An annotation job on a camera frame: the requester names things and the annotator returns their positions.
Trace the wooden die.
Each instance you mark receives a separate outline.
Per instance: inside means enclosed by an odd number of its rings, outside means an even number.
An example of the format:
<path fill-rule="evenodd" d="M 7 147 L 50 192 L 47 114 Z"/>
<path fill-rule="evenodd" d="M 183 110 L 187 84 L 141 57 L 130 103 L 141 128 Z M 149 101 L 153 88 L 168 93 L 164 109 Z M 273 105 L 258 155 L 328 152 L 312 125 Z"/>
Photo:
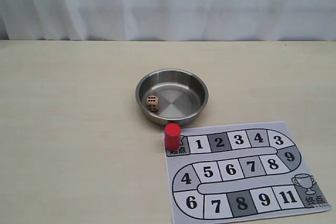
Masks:
<path fill-rule="evenodd" d="M 157 111 L 159 109 L 159 98 L 155 95 L 149 95 L 146 98 L 146 108 L 151 112 Z"/>

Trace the red cylinder game piece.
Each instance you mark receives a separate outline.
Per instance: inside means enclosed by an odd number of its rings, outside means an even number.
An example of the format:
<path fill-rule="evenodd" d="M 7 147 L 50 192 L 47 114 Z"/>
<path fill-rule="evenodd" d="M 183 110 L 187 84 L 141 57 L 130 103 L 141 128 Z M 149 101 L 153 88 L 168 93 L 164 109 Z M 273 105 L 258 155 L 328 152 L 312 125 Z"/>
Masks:
<path fill-rule="evenodd" d="M 181 127 L 176 123 L 169 123 L 164 128 L 164 144 L 166 149 L 176 151 L 181 140 Z"/>

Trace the stainless steel round bowl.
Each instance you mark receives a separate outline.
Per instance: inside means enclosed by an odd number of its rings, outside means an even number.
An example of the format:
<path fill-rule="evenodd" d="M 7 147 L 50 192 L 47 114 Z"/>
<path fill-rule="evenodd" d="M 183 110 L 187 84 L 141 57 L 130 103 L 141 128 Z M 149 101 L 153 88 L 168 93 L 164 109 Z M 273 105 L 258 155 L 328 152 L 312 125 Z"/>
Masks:
<path fill-rule="evenodd" d="M 159 109 L 146 108 L 146 98 L 159 98 Z M 209 98 L 206 84 L 197 75 L 182 69 L 160 69 L 144 76 L 135 89 L 135 99 L 143 114 L 157 125 L 187 125 L 204 110 Z"/>

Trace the paper game board sheet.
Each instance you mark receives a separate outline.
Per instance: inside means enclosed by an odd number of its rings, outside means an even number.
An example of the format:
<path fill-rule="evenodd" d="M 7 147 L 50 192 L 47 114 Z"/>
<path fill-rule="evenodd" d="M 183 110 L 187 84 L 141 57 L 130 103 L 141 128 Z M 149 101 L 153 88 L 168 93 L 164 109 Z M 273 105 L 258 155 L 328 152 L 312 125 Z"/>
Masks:
<path fill-rule="evenodd" d="M 285 122 L 182 129 L 166 151 L 173 223 L 231 223 L 325 212 L 326 197 Z"/>

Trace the white curtain backdrop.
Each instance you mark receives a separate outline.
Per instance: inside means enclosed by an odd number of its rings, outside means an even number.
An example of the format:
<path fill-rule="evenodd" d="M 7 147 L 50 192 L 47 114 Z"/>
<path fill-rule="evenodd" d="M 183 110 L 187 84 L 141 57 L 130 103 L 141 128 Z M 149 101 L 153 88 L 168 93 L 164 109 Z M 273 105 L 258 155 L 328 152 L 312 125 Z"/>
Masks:
<path fill-rule="evenodd" d="M 1 0 L 1 38 L 335 40 L 335 0 Z"/>

